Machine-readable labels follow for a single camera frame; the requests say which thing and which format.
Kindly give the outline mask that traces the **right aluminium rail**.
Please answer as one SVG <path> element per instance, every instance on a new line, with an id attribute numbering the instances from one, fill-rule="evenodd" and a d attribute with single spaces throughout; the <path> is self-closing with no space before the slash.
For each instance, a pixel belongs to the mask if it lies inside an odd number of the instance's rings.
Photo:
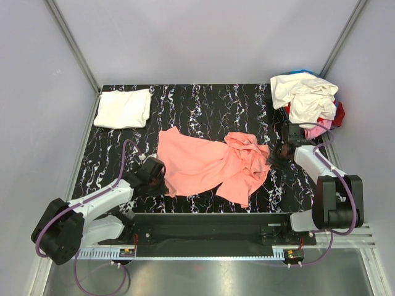
<path id="1" fill-rule="evenodd" d="M 360 175 L 355 170 L 343 168 L 340 158 L 335 149 L 334 141 L 330 143 L 330 135 L 325 133 L 322 136 L 325 143 L 325 151 L 328 160 L 349 175 Z M 362 257 L 362 269 L 366 271 L 368 287 L 372 289 L 373 295 L 392 295 L 388 285 L 386 275 L 379 258 L 377 244 L 373 236 L 371 227 L 365 223 L 361 228 L 353 230 L 348 236 L 334 235 L 332 250 L 355 250 Z"/>

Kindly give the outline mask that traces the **right aluminium frame post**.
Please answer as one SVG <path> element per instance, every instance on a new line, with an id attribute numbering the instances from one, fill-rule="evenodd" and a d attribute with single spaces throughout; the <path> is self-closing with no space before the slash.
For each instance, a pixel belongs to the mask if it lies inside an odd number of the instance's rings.
<path id="1" fill-rule="evenodd" d="M 329 56 L 327 57 L 322 70 L 320 72 L 320 76 L 322 78 L 326 78 L 328 76 L 329 71 L 331 70 L 334 62 L 338 58 L 342 48 L 344 47 L 348 37 L 351 35 L 354 27 L 356 26 L 358 20 L 363 14 L 369 0 L 358 0 L 356 5 L 354 6 L 347 22 L 345 23 L 340 35 L 338 36 Z"/>

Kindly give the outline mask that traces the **salmon pink t shirt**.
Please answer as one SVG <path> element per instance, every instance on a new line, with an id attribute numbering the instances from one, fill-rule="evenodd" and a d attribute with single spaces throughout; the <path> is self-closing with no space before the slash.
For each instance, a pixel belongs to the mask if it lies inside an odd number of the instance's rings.
<path id="1" fill-rule="evenodd" d="M 216 195 L 246 208 L 271 169 L 270 149 L 253 134 L 229 132 L 222 142 L 160 131 L 157 155 L 166 169 L 168 196 Z"/>

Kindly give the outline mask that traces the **crumpled cream t shirt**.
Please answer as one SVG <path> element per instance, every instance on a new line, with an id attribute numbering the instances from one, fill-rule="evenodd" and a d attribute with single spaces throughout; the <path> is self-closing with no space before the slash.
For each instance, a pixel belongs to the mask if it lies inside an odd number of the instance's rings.
<path id="1" fill-rule="evenodd" d="M 272 104 L 275 110 L 289 107 L 291 123 L 311 128 L 313 123 L 334 120 L 338 87 L 308 72 L 277 75 L 270 79 Z"/>

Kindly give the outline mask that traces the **blue garment in pile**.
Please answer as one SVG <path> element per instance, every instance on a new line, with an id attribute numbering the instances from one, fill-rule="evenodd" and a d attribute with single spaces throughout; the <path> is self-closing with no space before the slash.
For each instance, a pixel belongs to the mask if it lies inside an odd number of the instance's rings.
<path id="1" fill-rule="evenodd" d="M 309 74 L 314 75 L 314 76 L 319 76 L 319 74 L 317 74 L 317 73 L 315 73 L 313 71 L 310 71 L 310 70 L 306 70 L 306 69 L 293 70 L 293 71 L 288 72 L 289 75 L 297 74 L 297 73 L 309 73 Z"/>

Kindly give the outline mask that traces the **left aluminium frame post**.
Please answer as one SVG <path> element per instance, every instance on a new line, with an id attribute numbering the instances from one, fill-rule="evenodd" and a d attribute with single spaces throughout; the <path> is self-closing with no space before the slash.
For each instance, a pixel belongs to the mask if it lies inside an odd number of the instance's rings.
<path id="1" fill-rule="evenodd" d="M 101 87 L 95 79 L 56 1 L 44 0 L 43 2 L 47 6 L 49 13 L 54 18 L 56 25 L 59 27 L 59 30 L 64 37 L 65 42 L 67 43 L 72 55 L 74 56 L 89 85 L 91 86 L 95 94 L 99 94 Z"/>

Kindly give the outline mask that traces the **red garment in pile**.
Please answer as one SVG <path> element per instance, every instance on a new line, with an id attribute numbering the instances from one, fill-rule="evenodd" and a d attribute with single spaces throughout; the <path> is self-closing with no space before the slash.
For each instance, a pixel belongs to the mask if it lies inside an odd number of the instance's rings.
<path id="1" fill-rule="evenodd" d="M 336 106 L 336 115 L 335 115 L 334 120 L 331 122 L 331 126 L 330 126 L 331 129 L 339 128 L 342 125 L 345 114 L 346 114 L 341 102 L 335 100 L 334 105 Z M 288 104 L 286 107 L 282 107 L 280 109 L 280 111 L 286 117 L 286 119 L 290 122 L 291 121 L 289 119 L 290 104 Z"/>

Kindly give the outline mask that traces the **aluminium frame post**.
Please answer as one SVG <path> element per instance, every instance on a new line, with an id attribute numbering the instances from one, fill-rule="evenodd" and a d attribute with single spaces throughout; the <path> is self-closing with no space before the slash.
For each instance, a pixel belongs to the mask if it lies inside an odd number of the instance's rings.
<path id="1" fill-rule="evenodd" d="M 44 0 L 43 2 L 47 6 L 49 13 L 54 18 L 56 25 L 59 27 L 59 30 L 64 37 L 65 42 L 67 43 L 72 55 L 74 56 L 89 85 L 91 86 L 95 94 L 99 94 L 101 87 L 95 79 L 56 1 Z"/>
<path id="2" fill-rule="evenodd" d="M 327 57 L 322 70 L 320 72 L 320 76 L 322 78 L 326 78 L 328 76 L 329 71 L 331 70 L 334 62 L 338 58 L 342 48 L 344 47 L 348 37 L 351 35 L 354 27 L 356 26 L 358 20 L 363 14 L 369 0 L 358 0 L 356 5 L 354 6 L 347 22 L 345 23 L 340 35 L 338 36 L 329 56 Z"/>

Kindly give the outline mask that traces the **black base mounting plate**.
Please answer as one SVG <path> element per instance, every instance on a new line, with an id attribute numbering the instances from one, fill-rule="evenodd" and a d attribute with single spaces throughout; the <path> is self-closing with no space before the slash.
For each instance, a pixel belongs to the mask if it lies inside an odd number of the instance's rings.
<path id="1" fill-rule="evenodd" d="M 170 258 L 264 257 L 275 246 L 310 247 L 316 239 L 294 232 L 288 213 L 138 213 L 119 239 L 137 243 L 137 256 Z"/>

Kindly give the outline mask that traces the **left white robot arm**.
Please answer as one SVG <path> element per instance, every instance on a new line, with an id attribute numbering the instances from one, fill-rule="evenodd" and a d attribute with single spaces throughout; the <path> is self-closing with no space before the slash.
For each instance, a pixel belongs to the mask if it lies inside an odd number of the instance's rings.
<path id="1" fill-rule="evenodd" d="M 127 173 L 79 199 L 54 199 L 31 234 L 36 254 L 63 265 L 87 246 L 104 241 L 129 243 L 134 237 L 133 216 L 114 209 L 135 197 L 165 194 L 164 176 L 164 170 Z"/>

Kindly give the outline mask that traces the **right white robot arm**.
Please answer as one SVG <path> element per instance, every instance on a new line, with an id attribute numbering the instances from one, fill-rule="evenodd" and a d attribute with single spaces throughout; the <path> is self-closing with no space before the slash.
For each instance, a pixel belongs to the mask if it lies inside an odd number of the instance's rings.
<path id="1" fill-rule="evenodd" d="M 277 142 L 270 154 L 270 164 L 284 169 L 295 163 L 315 183 L 310 210 L 293 213 L 290 223 L 280 229 L 286 244 L 295 244 L 302 232 L 332 231 L 346 236 L 364 224 L 363 182 L 357 175 L 348 175 L 332 164 L 317 146 L 306 142 Z"/>

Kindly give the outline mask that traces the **pink garment in pile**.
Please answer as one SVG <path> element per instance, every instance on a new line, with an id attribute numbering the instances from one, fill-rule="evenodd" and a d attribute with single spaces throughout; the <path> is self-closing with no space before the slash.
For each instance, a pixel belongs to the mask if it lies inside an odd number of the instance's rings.
<path id="1" fill-rule="evenodd" d="M 315 139 L 323 133 L 326 133 L 326 129 L 331 128 L 331 120 L 322 120 L 318 122 L 318 126 L 314 126 L 312 129 L 305 130 L 306 139 Z"/>

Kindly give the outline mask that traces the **folded white t shirt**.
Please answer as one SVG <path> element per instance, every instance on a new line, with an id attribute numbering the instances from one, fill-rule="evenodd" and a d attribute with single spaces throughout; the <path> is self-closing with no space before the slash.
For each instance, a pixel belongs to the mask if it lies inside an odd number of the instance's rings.
<path id="1" fill-rule="evenodd" d="M 93 125 L 112 130 L 144 128 L 150 118 L 150 106 L 148 89 L 103 92 Z"/>

